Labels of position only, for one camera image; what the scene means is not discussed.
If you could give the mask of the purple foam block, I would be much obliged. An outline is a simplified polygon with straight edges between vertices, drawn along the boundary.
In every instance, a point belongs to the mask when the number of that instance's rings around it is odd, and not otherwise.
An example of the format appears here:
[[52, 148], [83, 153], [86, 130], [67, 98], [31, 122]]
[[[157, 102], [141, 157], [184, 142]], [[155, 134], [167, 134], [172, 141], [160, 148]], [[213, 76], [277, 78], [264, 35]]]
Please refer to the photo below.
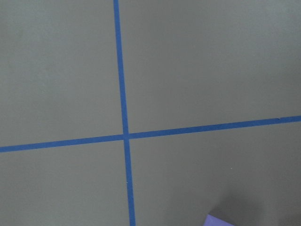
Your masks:
[[208, 214], [207, 217], [205, 218], [203, 226], [233, 226], [233, 225], [215, 216]]

